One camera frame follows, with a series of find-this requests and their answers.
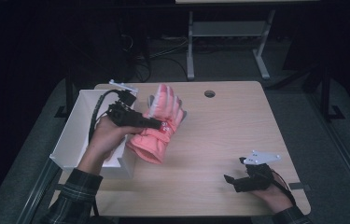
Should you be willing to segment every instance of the black cable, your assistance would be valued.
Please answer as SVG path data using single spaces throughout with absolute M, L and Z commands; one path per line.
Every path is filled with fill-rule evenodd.
M 143 63 L 137 63 L 136 66 L 142 66 L 142 67 L 145 67 L 147 70 L 148 70 L 148 74 L 147 74 L 147 77 L 146 78 L 143 78 L 143 75 L 141 72 L 139 72 L 137 69 L 135 70 L 136 72 L 136 77 L 137 79 L 139 79 L 140 82 L 147 82 L 150 78 L 151 78 L 151 68 L 148 67 L 148 65 L 145 65 Z
M 99 97 L 99 100 L 96 103 L 95 108 L 93 109 L 93 113 L 92 113 L 92 117 L 91 117 L 90 132 L 89 132 L 89 135 L 88 135 L 88 143 L 91 141 L 93 133 L 95 132 L 95 125 L 96 125 L 96 121 L 97 121 L 97 116 L 98 116 L 99 109 L 100 109 L 100 107 L 101 107 L 101 105 L 103 103 L 103 100 L 111 92 L 115 92 L 116 94 L 119 94 L 120 91 L 118 91 L 118 90 L 110 90 L 110 91 L 105 92 L 103 95 L 101 95 Z M 93 208 L 93 213 L 98 217 L 99 216 L 99 210 L 98 210 L 98 205 L 96 204 L 96 199 L 93 201 L 92 208 Z
M 283 179 L 283 177 L 282 177 L 280 174 L 278 174 L 275 170 L 271 169 L 271 171 L 272 171 L 273 173 L 275 173 L 277 176 L 279 176 L 279 178 L 283 181 L 283 183 L 285 183 L 286 189 L 287 189 L 287 190 L 290 190 L 290 189 L 288 188 L 287 184 L 286 184 L 285 179 Z
M 150 57 L 150 59 L 158 58 L 158 57 L 163 56 L 163 55 L 168 55 L 168 54 L 173 54 L 173 53 L 180 53 L 180 52 L 186 51 L 187 47 L 188 47 L 187 45 L 184 45 L 184 46 L 176 46 L 176 47 L 173 47 L 173 48 L 170 48 L 170 49 L 166 49 L 166 50 L 164 50 L 162 52 L 158 52 L 155 55 L 152 55 Z
M 184 75 L 187 77 L 186 69 L 184 69 L 183 65 L 180 62 L 178 62 L 177 60 L 171 59 L 171 58 L 156 58 L 154 60 L 169 60 L 169 61 L 172 61 L 174 63 L 177 63 L 180 66 L 180 68 L 183 70 Z
M 194 53 L 195 54 L 213 54 L 216 52 L 220 52 L 223 49 L 218 49 L 217 44 L 212 44 L 209 42 L 209 39 L 205 39 L 204 43 L 195 43 L 194 44 Z
M 110 90 L 110 91 L 105 92 L 103 95 L 101 95 L 99 97 L 99 100 L 96 103 L 95 108 L 93 109 L 93 113 L 92 113 L 92 117 L 91 117 L 90 132 L 89 132 L 89 135 L 88 135 L 88 143 L 91 141 L 93 133 L 95 131 L 95 125 L 96 125 L 96 121 L 97 121 L 97 116 L 98 116 L 99 109 L 100 109 L 100 107 L 102 105 L 102 102 L 105 99 L 105 97 L 111 92 L 115 92 L 116 94 L 119 93 L 118 90 Z
M 82 50 L 79 46 L 77 46 L 71 39 L 69 39 L 69 37 L 65 34 L 62 34 L 62 36 L 64 37 L 64 39 L 71 45 L 73 46 L 78 52 L 80 52 L 82 55 L 84 55 L 87 59 L 89 59 L 91 62 L 95 63 L 99 68 L 102 69 L 103 72 L 110 74 L 110 72 L 98 61 L 96 61 L 95 59 L 92 58 L 92 56 L 90 56 L 88 53 L 84 52 L 84 50 Z

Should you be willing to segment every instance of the dark background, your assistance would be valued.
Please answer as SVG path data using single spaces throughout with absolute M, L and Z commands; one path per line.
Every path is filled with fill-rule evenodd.
M 94 4 L 102 2 L 110 6 L 121 1 Z M 134 2 L 144 3 L 141 6 L 173 3 Z M 110 78 L 127 81 L 134 76 L 132 56 L 145 49 L 143 36 L 187 35 L 187 26 L 179 25 L 187 24 L 184 9 L 146 13 L 118 9 L 107 13 L 98 5 L 85 6 L 72 1 L 60 6 L 50 1 L 0 1 L 0 184 L 60 80 L 71 74 L 79 89 Z M 242 15 L 253 19 L 261 7 L 249 6 Z M 215 15 L 214 7 L 203 9 L 206 19 Z M 236 19 L 238 10 L 232 9 L 226 17 Z M 121 50 L 120 34 L 134 35 L 137 41 L 132 52 Z M 281 6 L 270 38 L 293 41 L 285 69 L 302 70 L 318 63 L 328 68 L 350 95 L 350 2 Z

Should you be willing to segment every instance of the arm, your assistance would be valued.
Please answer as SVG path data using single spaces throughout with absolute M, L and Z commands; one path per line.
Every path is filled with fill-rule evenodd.
M 280 177 L 273 172 L 274 180 L 285 185 Z M 252 194 L 261 198 L 274 212 L 275 224 L 312 224 L 302 211 L 291 203 L 291 200 L 277 186 L 270 185 L 266 190 L 254 190 Z
M 70 174 L 57 201 L 41 223 L 87 223 L 103 179 L 99 176 L 103 162 L 125 134 L 141 131 L 134 127 L 118 127 L 107 116 L 102 117 L 78 167 Z

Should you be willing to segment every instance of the human hand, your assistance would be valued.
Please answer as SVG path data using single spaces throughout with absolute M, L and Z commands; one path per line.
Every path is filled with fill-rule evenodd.
M 279 183 L 283 187 L 286 187 L 286 184 L 274 171 L 273 177 L 277 183 Z M 293 206 L 293 203 L 288 198 L 288 196 L 286 196 L 286 194 L 274 184 L 271 184 L 267 189 L 253 190 L 250 191 L 250 193 L 256 195 L 257 197 L 261 198 L 264 202 L 266 202 L 266 204 L 271 208 L 271 210 L 274 213 L 281 212 Z
M 101 117 L 96 125 L 87 150 L 78 164 L 78 170 L 95 175 L 100 174 L 103 162 L 121 143 L 125 135 L 128 133 L 140 133 L 142 131 L 142 128 L 130 126 L 119 127 L 108 116 Z

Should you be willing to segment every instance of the gray floor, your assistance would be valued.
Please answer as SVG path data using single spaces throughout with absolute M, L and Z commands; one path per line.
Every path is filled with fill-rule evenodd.
M 151 48 L 158 52 L 179 43 L 153 42 Z M 270 86 L 293 73 L 282 70 L 289 41 L 270 41 L 263 59 L 272 78 L 263 80 L 251 52 L 257 43 L 256 40 L 231 40 L 225 44 L 208 46 L 208 49 L 219 49 L 216 52 L 196 50 L 195 81 L 256 80 L 262 86 Z M 164 57 L 177 60 L 184 68 L 186 66 L 185 52 Z M 182 68 L 173 61 L 155 60 L 152 65 L 149 82 L 187 81 Z M 142 67 L 139 69 L 142 74 L 146 74 Z M 301 182 L 310 187 L 306 192 L 312 206 L 309 218 L 314 223 L 350 223 L 350 173 L 343 162 L 338 142 L 334 141 L 332 135 L 335 133 L 335 136 L 339 136 L 341 146 L 350 154 L 350 100 L 346 91 L 333 81 L 331 103 L 342 110 L 346 119 L 326 123 L 315 105 L 319 92 L 303 93 L 302 82 L 303 78 L 300 78 L 280 91 L 266 91 L 267 98 Z M 63 81 L 47 101 L 0 188 L 0 223 L 16 223 L 21 215 L 64 126 L 64 119 L 54 118 L 62 105 L 65 105 Z M 36 212 L 31 213 L 35 214 L 33 223 L 47 212 L 53 186 L 50 185 L 43 195 Z M 253 221 L 270 223 L 268 217 L 253 217 Z

